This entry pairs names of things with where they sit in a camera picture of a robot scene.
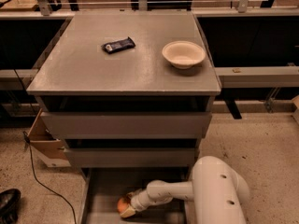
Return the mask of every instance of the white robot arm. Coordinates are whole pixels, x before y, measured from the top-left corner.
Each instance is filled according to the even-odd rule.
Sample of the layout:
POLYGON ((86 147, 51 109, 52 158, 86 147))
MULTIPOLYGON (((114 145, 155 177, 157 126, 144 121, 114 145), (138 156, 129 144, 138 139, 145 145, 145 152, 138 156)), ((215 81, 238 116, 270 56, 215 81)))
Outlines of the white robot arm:
POLYGON ((121 217, 130 217, 151 205, 169 203, 173 198, 194 201, 197 223, 246 224, 240 203, 249 199, 246 181, 224 161, 204 157, 192 169, 192 180, 166 183, 155 180, 146 189, 127 195, 120 210, 121 217))

